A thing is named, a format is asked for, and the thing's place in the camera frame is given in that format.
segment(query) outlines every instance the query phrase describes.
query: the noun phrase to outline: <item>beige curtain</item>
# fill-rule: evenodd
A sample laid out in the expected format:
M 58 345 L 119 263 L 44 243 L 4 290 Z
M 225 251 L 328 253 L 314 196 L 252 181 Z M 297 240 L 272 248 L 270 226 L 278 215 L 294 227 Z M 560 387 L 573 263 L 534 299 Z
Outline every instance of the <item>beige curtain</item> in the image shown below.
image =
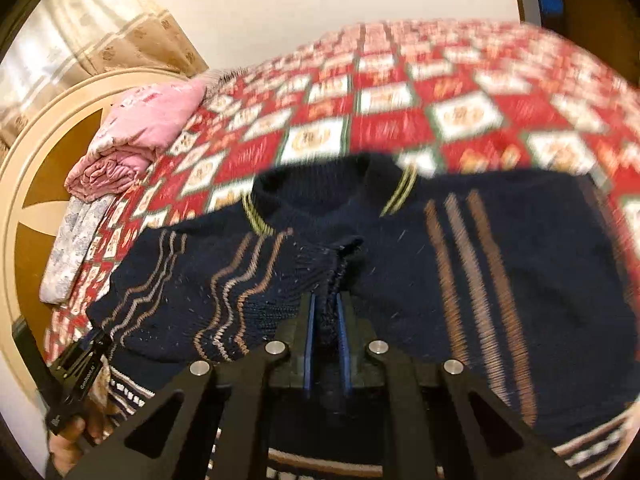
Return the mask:
M 42 0 L 0 64 L 0 162 L 55 96 L 93 75 L 138 66 L 187 76 L 207 68 L 153 0 Z

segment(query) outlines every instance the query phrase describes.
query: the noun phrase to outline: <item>ribbed collar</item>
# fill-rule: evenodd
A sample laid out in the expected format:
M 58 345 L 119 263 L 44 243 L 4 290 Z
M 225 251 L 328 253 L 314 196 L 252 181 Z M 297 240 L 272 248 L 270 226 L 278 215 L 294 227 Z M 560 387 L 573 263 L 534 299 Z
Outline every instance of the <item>ribbed collar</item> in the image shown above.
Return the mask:
M 275 228 L 306 227 L 316 222 L 378 218 L 401 183 L 393 158 L 362 153 L 324 164 L 284 166 L 254 182 L 257 213 Z

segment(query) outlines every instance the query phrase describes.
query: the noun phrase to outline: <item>silver screw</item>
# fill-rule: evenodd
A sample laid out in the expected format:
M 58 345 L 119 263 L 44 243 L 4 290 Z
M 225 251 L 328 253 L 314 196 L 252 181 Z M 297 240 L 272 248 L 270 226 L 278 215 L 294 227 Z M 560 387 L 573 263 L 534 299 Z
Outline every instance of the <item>silver screw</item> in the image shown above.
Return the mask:
M 191 363 L 191 366 L 189 367 L 189 371 L 193 375 L 198 376 L 206 374 L 209 370 L 211 370 L 211 366 L 209 366 L 209 363 L 206 361 L 196 361 Z
M 386 341 L 382 341 L 380 339 L 376 339 L 369 343 L 369 350 L 371 350 L 374 354 L 386 354 L 389 351 L 389 345 Z
M 267 354 L 278 355 L 282 354 L 287 349 L 287 346 L 282 341 L 269 341 L 264 346 L 264 349 Z
M 465 365 L 463 365 L 457 359 L 449 359 L 448 361 L 445 361 L 444 369 L 446 372 L 450 373 L 451 375 L 458 375 L 458 374 L 461 374 L 462 370 L 465 369 Z

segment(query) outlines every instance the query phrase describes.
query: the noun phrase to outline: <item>curved headboard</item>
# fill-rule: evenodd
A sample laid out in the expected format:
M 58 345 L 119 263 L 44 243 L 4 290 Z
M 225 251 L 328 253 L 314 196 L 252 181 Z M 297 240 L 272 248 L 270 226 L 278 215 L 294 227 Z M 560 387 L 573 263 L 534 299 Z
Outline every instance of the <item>curved headboard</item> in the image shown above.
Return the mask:
M 150 68 L 87 79 L 50 102 L 25 127 L 0 167 L 0 351 L 31 399 L 35 383 L 12 329 L 25 320 L 43 352 L 51 310 L 40 302 L 38 290 L 69 199 L 65 177 L 119 94 L 180 79 L 185 78 Z

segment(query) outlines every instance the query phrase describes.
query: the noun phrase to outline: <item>pink blanket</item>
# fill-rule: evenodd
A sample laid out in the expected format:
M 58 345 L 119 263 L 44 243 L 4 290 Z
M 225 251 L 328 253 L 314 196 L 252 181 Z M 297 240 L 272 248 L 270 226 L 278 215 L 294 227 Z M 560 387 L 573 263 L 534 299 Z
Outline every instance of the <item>pink blanket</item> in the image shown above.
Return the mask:
M 128 189 L 175 140 L 205 89 L 202 81 L 191 80 L 126 92 L 67 175 L 66 190 L 92 202 Z

